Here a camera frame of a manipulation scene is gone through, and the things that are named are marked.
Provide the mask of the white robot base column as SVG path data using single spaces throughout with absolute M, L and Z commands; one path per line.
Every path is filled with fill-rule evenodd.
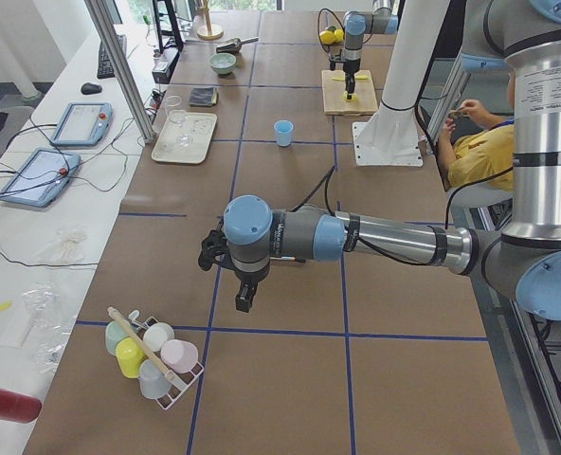
M 420 167 L 415 108 L 449 0 L 407 1 L 378 111 L 353 124 L 358 166 Z

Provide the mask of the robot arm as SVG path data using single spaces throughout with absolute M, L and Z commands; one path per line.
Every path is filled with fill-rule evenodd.
M 370 12 L 349 11 L 344 16 L 344 46 L 341 57 L 348 100 L 353 99 L 355 75 L 360 70 L 365 35 L 394 34 L 397 31 L 399 19 L 398 15 L 392 12 L 393 5 L 393 1 L 373 1 Z
M 500 231 L 445 229 L 308 203 L 273 210 L 243 195 L 227 205 L 198 261 L 235 273 L 239 310 L 251 308 L 272 258 L 336 261 L 357 251 L 480 276 L 527 312 L 561 320 L 561 1 L 467 2 L 461 54 L 516 73 L 511 221 Z

